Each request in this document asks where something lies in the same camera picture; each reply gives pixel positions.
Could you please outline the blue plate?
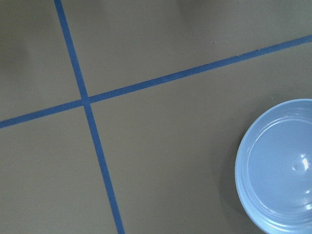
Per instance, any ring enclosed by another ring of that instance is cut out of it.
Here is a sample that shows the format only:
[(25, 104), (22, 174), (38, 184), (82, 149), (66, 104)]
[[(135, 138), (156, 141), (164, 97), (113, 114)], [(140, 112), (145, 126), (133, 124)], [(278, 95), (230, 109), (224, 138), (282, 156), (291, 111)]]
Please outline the blue plate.
[(246, 131), (235, 184), (252, 222), (267, 234), (312, 231), (312, 101), (276, 105)]

